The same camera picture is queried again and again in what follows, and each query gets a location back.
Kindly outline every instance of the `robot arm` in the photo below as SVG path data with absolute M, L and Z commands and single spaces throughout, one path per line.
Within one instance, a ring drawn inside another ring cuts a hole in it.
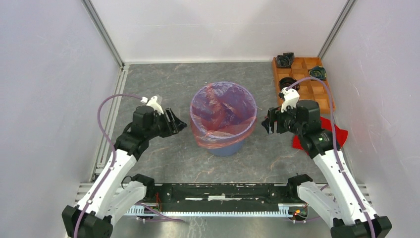
M 66 206 L 62 218 L 69 237 L 74 236 L 76 223 L 83 212 L 81 209 L 89 204 L 84 214 L 78 238 L 108 238 L 112 234 L 113 226 L 136 202 L 148 195 L 148 186 L 153 187 L 152 178 L 136 175 L 127 187 L 114 197 L 119 184 L 136 164 L 141 154 L 148 148 L 149 140 L 160 136 L 168 137 L 177 134 L 187 125 L 178 119 L 171 109 L 163 110 L 159 96 L 148 100 L 143 98 L 142 105 L 133 113 L 133 121 L 124 129 L 114 145 L 116 159 L 111 167 L 110 158 L 99 177 L 88 193 L 76 204 Z
M 351 176 L 341 151 L 338 151 L 339 160 L 336 159 L 333 149 L 333 143 L 336 142 L 332 140 L 331 131 L 321 128 L 318 103 L 311 100 L 299 101 L 299 94 L 294 89 L 283 88 L 279 96 L 284 99 L 284 103 L 281 107 L 270 108 L 262 125 L 268 133 L 274 133 L 276 129 L 276 133 L 289 131 L 298 135 L 302 147 L 324 174 L 337 202 L 333 202 L 320 191 L 308 175 L 289 179 L 290 195 L 311 205 L 329 225 L 333 238 L 370 237 L 365 212 L 373 223 L 376 236 L 385 237 L 392 227 L 391 223 L 386 216 L 378 216 L 366 201 Z

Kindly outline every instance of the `trash bin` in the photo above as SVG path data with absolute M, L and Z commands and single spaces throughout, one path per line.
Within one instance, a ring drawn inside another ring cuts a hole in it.
M 229 156 L 254 130 L 257 105 L 251 93 L 239 84 L 211 83 L 194 95 L 190 117 L 198 145 L 212 154 Z

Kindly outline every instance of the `gray floor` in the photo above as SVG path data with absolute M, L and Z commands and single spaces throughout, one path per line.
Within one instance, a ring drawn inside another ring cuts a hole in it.
M 261 126 L 267 109 L 277 104 L 270 62 L 171 63 L 131 65 L 124 93 L 163 97 L 162 107 L 172 108 L 187 124 L 194 94 L 211 82 L 231 81 L 254 96 L 258 124 L 243 148 L 230 157 L 213 156 L 199 147 L 191 128 L 168 138 L 155 138 L 129 172 L 150 176 L 156 182 L 287 182 L 308 174 L 316 182 L 324 176 L 305 152 L 291 147 L 293 135 L 268 135 Z M 113 140 L 131 121 L 139 102 L 122 98 Z

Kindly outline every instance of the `plastic bag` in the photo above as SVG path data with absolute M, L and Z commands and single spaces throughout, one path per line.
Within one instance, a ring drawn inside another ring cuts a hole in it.
M 249 136 L 257 121 L 257 105 L 248 90 L 232 82 L 208 84 L 190 106 L 191 128 L 198 145 L 215 149 Z

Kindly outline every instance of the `purple cable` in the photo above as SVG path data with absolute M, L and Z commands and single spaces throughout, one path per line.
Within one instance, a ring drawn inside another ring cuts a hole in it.
M 97 121 L 98 121 L 98 125 L 99 125 L 99 129 L 101 130 L 101 132 L 102 132 L 102 134 L 104 135 L 104 137 L 105 137 L 105 139 L 106 139 L 106 141 L 111 145 L 111 150 L 112 150 L 112 160 L 111 160 L 111 164 L 110 164 L 110 166 L 109 166 L 109 168 L 111 168 L 111 167 L 113 167 L 114 166 L 114 164 L 115 164 L 115 160 L 116 160 L 116 150 L 115 150 L 115 147 L 113 146 L 113 144 L 112 144 L 112 140 L 110 139 L 110 137 L 106 134 L 106 132 L 105 132 L 105 130 L 104 130 L 104 127 L 102 126 L 102 123 L 101 123 L 101 110 L 102 110 L 102 107 L 105 105 L 105 103 L 106 102 L 108 102 L 110 99 L 113 99 L 113 98 L 116 98 L 116 97 L 121 97 L 121 96 L 124 96 L 124 97 L 130 97 L 130 98 L 136 98 L 136 99 L 139 99 L 139 100 L 142 100 L 143 98 L 141 98 L 141 97 L 138 97 L 138 96 L 135 96 L 135 95 L 130 95 L 130 94 L 123 94 L 123 93 L 121 93 L 121 94 L 115 94 L 115 95 L 112 95 L 112 96 L 109 96 L 109 97 L 107 97 L 100 105 L 99 105 L 99 108 L 98 108 L 98 112 L 97 112 Z M 105 179 L 108 177 L 108 175 L 109 175 L 109 173 L 111 172 L 111 170 L 110 169 L 108 169 L 106 172 L 105 172 L 105 174 L 104 174 L 104 176 L 102 177 L 102 179 L 99 181 L 99 183 L 98 183 L 98 186 L 96 186 L 96 188 L 93 190 L 93 192 L 92 192 L 92 194 L 91 194 L 91 196 L 89 197 L 89 199 L 88 199 L 88 201 L 89 200 L 93 200 L 93 198 L 95 197 L 95 195 L 96 195 L 96 193 L 98 192 L 98 190 L 99 190 L 99 188 L 102 186 L 102 184 L 104 183 L 104 181 L 105 181 Z M 85 206 L 83 207 L 83 209 L 82 209 L 82 212 L 80 213 L 80 215 L 79 215 L 79 218 L 77 218 L 77 222 L 76 222 L 76 226 L 74 227 L 74 238 L 77 238 L 78 237 L 78 235 L 79 235 L 79 227 L 80 227 L 80 223 L 81 223 L 81 221 L 82 221 L 82 218 L 83 218 L 83 214 L 85 214 L 85 212 L 86 212 L 86 210 L 88 209 L 88 207 L 89 207 L 89 203 L 88 202 L 86 202 L 86 204 L 85 204 Z
M 332 143 L 332 145 L 333 145 L 333 148 L 334 148 L 335 159 L 337 160 L 338 167 L 340 168 L 341 173 L 343 174 L 343 177 L 346 180 L 350 190 L 352 191 L 354 197 L 356 198 L 357 202 L 359 203 L 360 208 L 363 210 L 363 214 L 365 215 L 367 223 L 369 224 L 370 236 L 372 238 L 375 238 L 376 236 L 375 236 L 375 230 L 373 228 L 372 220 L 370 219 L 369 214 L 366 212 L 366 207 L 363 204 L 362 200 L 360 199 L 359 195 L 357 194 L 356 189 L 353 187 L 352 182 L 350 181 L 349 177 L 347 176 L 346 172 L 344 171 L 343 164 L 340 160 L 340 157 L 338 156 L 338 148 L 337 148 L 337 143 L 336 143 L 337 138 L 336 138 L 336 131 L 335 131 L 335 126 L 334 126 L 334 117 L 332 115 L 332 113 L 333 113 L 333 111 L 332 111 L 332 96 L 331 96 L 331 92 L 329 91 L 327 85 L 322 80 L 320 80 L 319 78 L 306 77 L 306 78 L 303 78 L 301 80 L 298 80 L 297 82 L 294 82 L 292 85 L 287 87 L 287 90 L 293 88 L 296 84 L 299 84 L 299 83 L 301 83 L 303 81 L 306 81 L 306 80 L 315 80 L 315 81 L 320 82 L 323 85 L 323 87 L 325 88 L 325 90 L 327 91 L 328 99 L 329 99 L 329 110 L 330 110 L 330 115 L 331 115 L 330 122 L 331 122 L 331 128 L 332 128 L 332 141 L 334 142 L 334 143 Z
M 142 206 L 142 207 L 146 208 L 147 210 L 155 213 L 156 215 L 164 218 L 164 219 L 161 219 L 161 220 L 146 220 L 147 222 L 183 222 L 184 221 L 184 220 L 181 220 L 181 219 L 174 219 L 174 218 L 167 217 L 164 214 L 155 211 L 153 208 L 144 205 L 143 203 L 138 202 L 138 203 L 136 203 L 136 205 Z

